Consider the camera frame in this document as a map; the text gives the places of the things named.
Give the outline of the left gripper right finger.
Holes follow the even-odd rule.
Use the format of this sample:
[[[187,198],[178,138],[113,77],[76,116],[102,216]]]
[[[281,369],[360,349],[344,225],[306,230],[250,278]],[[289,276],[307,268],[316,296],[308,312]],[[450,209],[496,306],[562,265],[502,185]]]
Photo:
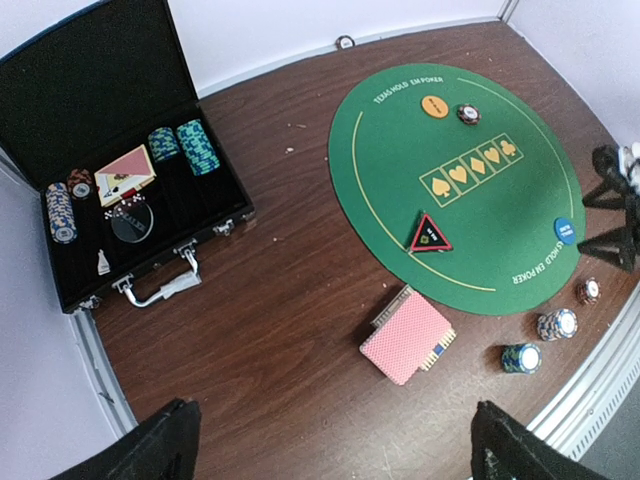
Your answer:
[[[599,479],[560,454],[491,401],[471,422],[471,476],[479,479]]]

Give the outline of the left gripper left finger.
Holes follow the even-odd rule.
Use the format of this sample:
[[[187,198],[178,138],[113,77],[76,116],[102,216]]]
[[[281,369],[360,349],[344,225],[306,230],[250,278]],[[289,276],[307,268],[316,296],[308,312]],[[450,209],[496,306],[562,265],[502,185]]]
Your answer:
[[[193,479],[201,411],[195,400],[174,399],[95,456],[58,479]]]

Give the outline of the brown orange chip stack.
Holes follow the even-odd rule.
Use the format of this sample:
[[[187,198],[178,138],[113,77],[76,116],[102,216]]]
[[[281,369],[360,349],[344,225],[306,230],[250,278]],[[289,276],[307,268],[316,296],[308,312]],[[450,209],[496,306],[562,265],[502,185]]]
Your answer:
[[[579,288],[579,298],[584,304],[596,304],[600,298],[601,290],[599,282],[591,277],[581,283]]]

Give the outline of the blue tan chip stack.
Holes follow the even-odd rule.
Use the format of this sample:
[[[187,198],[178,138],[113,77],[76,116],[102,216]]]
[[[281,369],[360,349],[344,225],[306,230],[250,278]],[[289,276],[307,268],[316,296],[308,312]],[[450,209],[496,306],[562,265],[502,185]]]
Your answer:
[[[576,314],[570,309],[558,309],[541,315],[536,323],[536,331],[543,341],[572,338],[578,330]]]

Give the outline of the triangular black red dealer button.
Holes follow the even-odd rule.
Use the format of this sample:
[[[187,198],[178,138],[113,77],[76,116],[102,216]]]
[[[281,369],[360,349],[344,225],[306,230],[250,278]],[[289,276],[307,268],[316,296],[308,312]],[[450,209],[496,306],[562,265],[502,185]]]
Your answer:
[[[431,216],[420,212],[409,242],[411,253],[450,252],[454,249]]]

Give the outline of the orange big blind button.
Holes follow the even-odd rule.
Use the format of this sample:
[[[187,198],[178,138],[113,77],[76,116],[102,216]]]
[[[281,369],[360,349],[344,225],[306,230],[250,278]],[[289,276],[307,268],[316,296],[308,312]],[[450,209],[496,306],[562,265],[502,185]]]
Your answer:
[[[442,98],[435,95],[423,97],[421,107],[427,115],[436,119],[443,119],[449,114],[448,104]]]

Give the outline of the blue small blind button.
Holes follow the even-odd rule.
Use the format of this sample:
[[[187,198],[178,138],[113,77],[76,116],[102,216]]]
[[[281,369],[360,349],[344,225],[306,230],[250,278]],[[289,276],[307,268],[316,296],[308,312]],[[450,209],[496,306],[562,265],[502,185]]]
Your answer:
[[[573,223],[565,217],[558,217],[554,220],[554,233],[559,242],[563,245],[571,246],[576,243],[577,233]]]

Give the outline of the blue green chip stack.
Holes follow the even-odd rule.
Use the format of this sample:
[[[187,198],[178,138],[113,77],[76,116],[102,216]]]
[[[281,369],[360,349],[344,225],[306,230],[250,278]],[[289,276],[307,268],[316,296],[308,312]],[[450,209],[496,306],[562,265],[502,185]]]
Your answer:
[[[505,346],[501,365],[506,373],[533,374],[541,366],[541,352],[533,343]]]

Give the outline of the red-backed card deck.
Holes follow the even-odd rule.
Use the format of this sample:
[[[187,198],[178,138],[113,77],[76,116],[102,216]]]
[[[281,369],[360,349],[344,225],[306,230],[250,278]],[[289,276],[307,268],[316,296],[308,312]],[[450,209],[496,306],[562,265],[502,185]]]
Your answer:
[[[394,384],[431,369],[456,338],[451,323],[419,292],[404,286],[371,322],[360,352]]]

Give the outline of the clear round dealer puck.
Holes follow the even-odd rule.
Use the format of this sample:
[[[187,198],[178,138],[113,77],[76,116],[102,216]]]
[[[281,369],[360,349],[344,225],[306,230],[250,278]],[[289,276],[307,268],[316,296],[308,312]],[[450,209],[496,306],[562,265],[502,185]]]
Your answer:
[[[155,224],[153,210],[142,197],[120,201],[107,213],[106,218],[115,237],[129,244],[147,239]]]

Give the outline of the brown chip row in case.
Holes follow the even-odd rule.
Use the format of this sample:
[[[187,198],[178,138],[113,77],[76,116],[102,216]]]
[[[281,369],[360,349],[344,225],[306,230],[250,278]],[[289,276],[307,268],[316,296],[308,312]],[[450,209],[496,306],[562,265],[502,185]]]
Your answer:
[[[94,175],[86,168],[75,168],[67,177],[67,189],[74,200],[86,200],[96,190]]]

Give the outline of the playing cards in case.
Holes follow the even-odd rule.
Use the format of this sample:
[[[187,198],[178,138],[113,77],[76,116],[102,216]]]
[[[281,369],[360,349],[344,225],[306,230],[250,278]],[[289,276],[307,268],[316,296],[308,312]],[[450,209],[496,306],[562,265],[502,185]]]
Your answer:
[[[144,144],[136,147],[94,173],[100,204],[109,207],[131,190],[139,191],[156,179]]]

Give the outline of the teal chip row in case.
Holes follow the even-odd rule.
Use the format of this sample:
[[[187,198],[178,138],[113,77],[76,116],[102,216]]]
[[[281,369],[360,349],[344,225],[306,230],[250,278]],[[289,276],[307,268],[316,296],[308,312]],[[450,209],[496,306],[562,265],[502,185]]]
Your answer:
[[[180,125],[176,135],[195,176],[212,173],[220,167],[220,160],[200,119]]]

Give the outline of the green blue chip row case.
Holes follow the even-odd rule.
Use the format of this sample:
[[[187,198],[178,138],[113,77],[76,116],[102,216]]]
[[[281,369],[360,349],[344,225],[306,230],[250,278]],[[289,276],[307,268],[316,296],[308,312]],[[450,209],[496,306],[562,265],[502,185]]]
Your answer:
[[[181,153],[180,145],[170,127],[159,127],[148,135],[148,143],[155,162],[164,162]]]

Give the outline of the aluminium front rail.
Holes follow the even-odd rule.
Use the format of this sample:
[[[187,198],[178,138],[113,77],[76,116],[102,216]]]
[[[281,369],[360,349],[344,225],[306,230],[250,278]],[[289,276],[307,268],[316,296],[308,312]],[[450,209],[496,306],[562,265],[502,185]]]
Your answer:
[[[634,289],[577,372],[528,429],[578,461],[639,379],[639,290]]]

